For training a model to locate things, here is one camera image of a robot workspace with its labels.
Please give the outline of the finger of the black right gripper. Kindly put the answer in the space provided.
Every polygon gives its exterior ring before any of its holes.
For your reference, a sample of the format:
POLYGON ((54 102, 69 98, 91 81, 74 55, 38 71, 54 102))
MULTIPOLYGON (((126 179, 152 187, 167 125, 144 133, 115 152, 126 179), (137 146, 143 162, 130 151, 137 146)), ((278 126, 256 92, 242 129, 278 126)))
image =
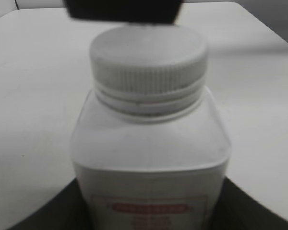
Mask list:
POLYGON ((173 24, 182 0, 64 0, 77 20, 111 23, 173 24))

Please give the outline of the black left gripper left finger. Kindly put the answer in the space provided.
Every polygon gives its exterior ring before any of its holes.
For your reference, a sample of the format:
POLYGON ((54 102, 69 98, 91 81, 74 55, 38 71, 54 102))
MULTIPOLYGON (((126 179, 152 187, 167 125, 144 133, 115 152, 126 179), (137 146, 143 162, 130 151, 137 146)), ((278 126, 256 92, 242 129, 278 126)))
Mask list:
POLYGON ((90 230, 91 220, 77 180, 10 230, 90 230))

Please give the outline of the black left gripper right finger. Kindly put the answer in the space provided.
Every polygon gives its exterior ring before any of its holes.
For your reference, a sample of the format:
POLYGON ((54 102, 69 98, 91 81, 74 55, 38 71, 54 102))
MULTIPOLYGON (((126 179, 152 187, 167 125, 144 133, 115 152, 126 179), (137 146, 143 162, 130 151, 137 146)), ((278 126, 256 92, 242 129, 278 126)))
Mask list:
POLYGON ((288 230, 288 221, 225 178, 210 220, 211 230, 288 230))

